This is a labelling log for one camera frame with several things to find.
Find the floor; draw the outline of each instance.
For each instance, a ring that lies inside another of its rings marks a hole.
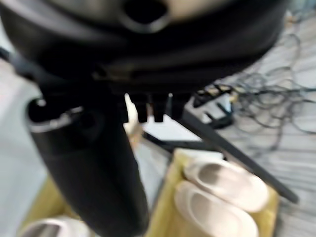
[[[302,45],[301,56],[293,67],[297,83],[316,88],[316,17],[304,22],[297,35]],[[264,60],[263,70],[287,66],[286,61],[294,54],[295,49],[291,47],[278,49]],[[316,93],[309,93],[308,98],[316,100]],[[304,104],[297,121],[305,130],[316,131],[316,104]],[[258,125],[250,119],[238,122],[248,131],[258,128]],[[314,237],[316,234],[316,135],[297,131],[289,124],[284,129],[278,150],[269,152],[269,147],[277,137],[275,130],[264,129],[258,134],[249,136],[230,127],[221,134],[246,154],[257,157],[258,163],[299,195],[301,201],[298,205],[291,205],[286,200],[282,201],[276,236]]]

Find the white slipper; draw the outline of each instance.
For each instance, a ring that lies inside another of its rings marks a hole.
[[[175,204],[182,216],[212,237],[258,237],[245,211],[184,181],[176,188]]]
[[[61,216],[31,223],[22,230],[20,237],[90,237],[88,226],[79,220]]]
[[[261,211],[269,200],[268,187],[259,177],[224,160],[194,159],[184,174],[201,189],[246,212]]]

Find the tangled cable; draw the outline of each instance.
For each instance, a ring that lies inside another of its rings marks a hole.
[[[307,98],[308,93],[316,91],[300,85],[297,81],[293,67],[300,60],[302,42],[298,36],[301,21],[293,26],[294,32],[284,34],[276,46],[260,62],[250,69],[233,76],[233,83],[222,83],[217,86],[228,86],[237,95],[234,102],[235,127],[250,138],[250,135],[258,134],[263,129],[276,129],[276,141],[268,148],[269,151],[277,150],[286,124],[292,124],[297,130],[306,134],[316,134],[316,131],[302,129],[297,121],[304,104],[315,104],[316,101]],[[294,56],[286,66],[274,67],[271,58],[280,47],[291,44]],[[248,118],[258,126],[253,131],[241,128],[242,118]]]

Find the mat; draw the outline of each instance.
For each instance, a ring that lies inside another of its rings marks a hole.
[[[209,237],[184,220],[174,204],[175,187],[184,180],[182,170],[189,160],[181,150],[175,152],[146,237]],[[271,187],[269,192],[270,200],[266,208],[251,215],[257,223],[260,237],[272,237],[275,229],[279,195]]]

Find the black metal rod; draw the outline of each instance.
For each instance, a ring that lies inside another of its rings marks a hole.
[[[287,186],[282,184],[276,177],[271,175],[263,167],[257,164],[250,157],[220,136],[213,128],[203,124],[198,118],[192,115],[189,111],[184,110],[183,116],[176,120],[186,129],[200,137],[205,143],[215,146],[219,151],[225,151],[235,157],[241,165],[247,170],[257,175],[267,184],[271,185],[282,197],[293,203],[298,203],[298,196],[292,192]]]

